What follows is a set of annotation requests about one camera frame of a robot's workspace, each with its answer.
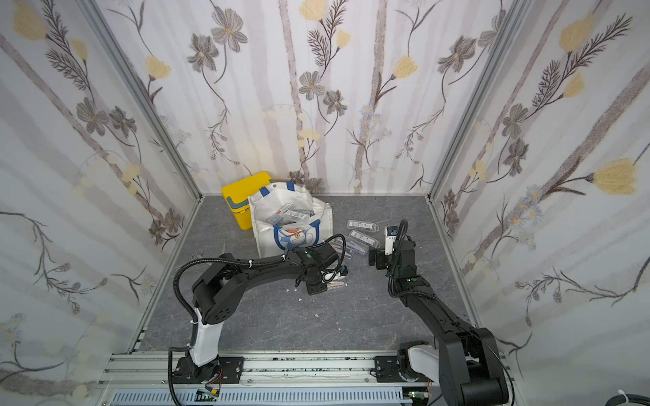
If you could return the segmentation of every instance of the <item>white tote bag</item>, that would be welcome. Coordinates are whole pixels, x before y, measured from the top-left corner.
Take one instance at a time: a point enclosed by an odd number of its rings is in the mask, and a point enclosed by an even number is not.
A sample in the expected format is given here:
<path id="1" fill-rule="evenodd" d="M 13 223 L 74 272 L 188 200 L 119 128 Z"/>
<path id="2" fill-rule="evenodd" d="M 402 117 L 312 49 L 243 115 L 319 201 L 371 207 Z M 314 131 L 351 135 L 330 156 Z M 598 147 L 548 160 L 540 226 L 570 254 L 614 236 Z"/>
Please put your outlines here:
<path id="1" fill-rule="evenodd" d="M 271 183 L 250 196 L 248 202 L 260 258 L 281 255 L 286 247 L 313 246 L 332 236 L 332 207 L 313 198 L 303 186 L 293 182 Z M 312 210 L 314 215 L 287 225 L 267 223 L 287 203 L 296 209 Z"/>

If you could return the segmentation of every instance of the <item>cable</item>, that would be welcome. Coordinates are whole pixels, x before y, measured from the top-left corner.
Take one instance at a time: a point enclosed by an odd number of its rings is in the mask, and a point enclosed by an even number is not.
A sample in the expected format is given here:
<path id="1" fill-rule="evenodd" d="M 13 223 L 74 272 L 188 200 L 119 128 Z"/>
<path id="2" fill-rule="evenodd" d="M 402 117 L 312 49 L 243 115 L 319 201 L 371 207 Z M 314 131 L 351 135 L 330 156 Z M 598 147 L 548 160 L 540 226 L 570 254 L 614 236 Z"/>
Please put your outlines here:
<path id="1" fill-rule="evenodd" d="M 648 398 L 647 396 L 634 395 L 634 394 L 616 395 L 611 397 L 607 401 L 607 403 L 605 403 L 605 406 L 616 406 L 616 405 L 622 405 L 624 403 L 636 403 L 638 405 L 650 406 L 650 398 Z"/>
<path id="2" fill-rule="evenodd" d="M 280 264 L 285 261 L 286 258 L 286 253 L 282 255 L 281 258 L 276 259 L 276 260 L 266 260 L 266 261 L 254 261 L 252 259 L 242 262 L 239 260 L 232 260 L 232 259 L 227 259 L 227 258 L 201 258 L 201 259 L 195 259 L 191 260 L 190 262 L 182 265 L 180 268 L 178 268 L 178 271 L 176 271 L 176 274 L 174 275 L 174 280 L 172 282 L 172 286 L 174 288 L 174 295 L 176 296 L 176 300 L 187 310 L 187 312 L 190 314 L 192 317 L 192 336 L 190 338 L 190 344 L 186 347 L 169 347 L 168 353 L 167 353 L 167 383 L 169 386 L 169 393 L 172 397 L 172 401 L 174 402 L 175 406 L 183 406 L 181 402 L 178 400 L 176 397 L 176 393 L 174 392 L 174 384 L 172 383 L 172 353 L 174 351 L 176 352 L 185 352 L 189 351 L 194 344 L 196 343 L 196 334 L 198 332 L 198 323 L 199 323 L 199 318 L 194 312 L 194 309 L 190 306 L 189 303 L 185 300 L 183 297 L 183 294 L 181 293 L 181 289 L 179 288 L 179 282 L 181 280 L 181 276 L 185 271 L 187 271 L 189 268 L 193 267 L 194 265 L 199 265 L 199 264 L 206 264 L 206 263 L 214 263 L 214 262 L 220 262 L 222 264 L 228 264 L 228 265 L 235 265 L 235 266 L 245 266 L 247 268 L 262 268 L 264 266 L 270 266 L 270 265 L 275 265 L 275 264 Z M 226 274 L 226 272 L 220 272 L 217 274 L 217 276 L 223 276 Z"/>
<path id="3" fill-rule="evenodd" d="M 442 398 L 442 397 L 443 397 L 443 394 L 438 395 L 438 397 L 437 397 L 436 399 L 430 401 L 429 404 L 428 404 L 427 406 L 431 406 L 431 405 L 433 405 L 435 402 L 437 402 L 437 401 L 438 401 L 440 398 Z"/>
<path id="4" fill-rule="evenodd" d="M 334 268 L 330 272 L 326 272 L 326 273 L 322 274 L 322 277 L 320 278 L 320 280 L 323 283 L 329 283 L 329 282 L 332 282 L 334 279 L 336 279 L 337 275 L 339 275 L 339 273 L 341 272 L 341 268 L 342 268 L 342 265 L 343 265 L 343 258 L 345 257 L 345 236 L 343 234 L 334 234 L 333 236 L 331 236 L 327 240 L 325 240 L 324 243 L 325 242 L 330 242 L 334 238 L 340 238 L 341 239 L 341 241 L 343 242 L 343 248 L 342 248 L 342 251 L 341 251 L 341 255 L 339 255 L 339 262 L 336 265 L 336 268 Z"/>

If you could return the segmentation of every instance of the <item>floral wallpaper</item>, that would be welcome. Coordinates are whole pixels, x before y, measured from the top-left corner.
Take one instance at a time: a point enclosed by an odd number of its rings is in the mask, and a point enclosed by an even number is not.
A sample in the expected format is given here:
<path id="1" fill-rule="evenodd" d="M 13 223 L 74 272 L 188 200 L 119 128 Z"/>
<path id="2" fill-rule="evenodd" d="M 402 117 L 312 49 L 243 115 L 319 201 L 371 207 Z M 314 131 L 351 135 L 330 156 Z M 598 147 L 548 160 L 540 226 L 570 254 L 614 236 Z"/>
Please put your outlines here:
<path id="1" fill-rule="evenodd" d="M 510 1 L 99 0 L 202 192 L 424 193 Z"/>
<path id="2" fill-rule="evenodd" d="M 534 1 L 432 197 L 527 405 L 650 387 L 649 19 Z"/>
<path id="3" fill-rule="evenodd" d="M 0 9 L 0 398 L 85 405 L 195 198 L 74 2 Z"/>

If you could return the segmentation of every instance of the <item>yellow plastic container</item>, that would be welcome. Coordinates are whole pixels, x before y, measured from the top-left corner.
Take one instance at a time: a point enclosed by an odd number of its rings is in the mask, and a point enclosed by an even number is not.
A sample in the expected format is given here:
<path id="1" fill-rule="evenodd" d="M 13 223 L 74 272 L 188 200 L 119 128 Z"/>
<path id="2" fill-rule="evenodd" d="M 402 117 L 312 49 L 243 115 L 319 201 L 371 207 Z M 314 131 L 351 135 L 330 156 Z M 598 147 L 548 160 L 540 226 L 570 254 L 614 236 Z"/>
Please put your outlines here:
<path id="1" fill-rule="evenodd" d="M 233 216 L 242 230 L 253 227 L 248 196 L 269 183 L 271 183 L 271 176 L 266 172 L 260 172 L 221 188 L 221 194 L 224 195 L 230 211 L 233 212 Z"/>

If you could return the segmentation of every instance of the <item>cable tie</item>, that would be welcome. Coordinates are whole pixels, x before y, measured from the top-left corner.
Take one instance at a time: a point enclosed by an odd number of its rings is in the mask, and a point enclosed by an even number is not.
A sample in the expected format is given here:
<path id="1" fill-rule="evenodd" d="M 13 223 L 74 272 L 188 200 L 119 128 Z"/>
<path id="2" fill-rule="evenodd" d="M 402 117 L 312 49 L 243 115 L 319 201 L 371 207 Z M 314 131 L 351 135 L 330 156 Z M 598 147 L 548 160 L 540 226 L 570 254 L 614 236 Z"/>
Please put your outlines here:
<path id="1" fill-rule="evenodd" d="M 618 390 L 618 394 L 623 395 L 625 397 L 625 403 L 630 403 L 630 399 L 627 397 L 627 395 L 625 394 L 625 392 L 622 389 Z"/>

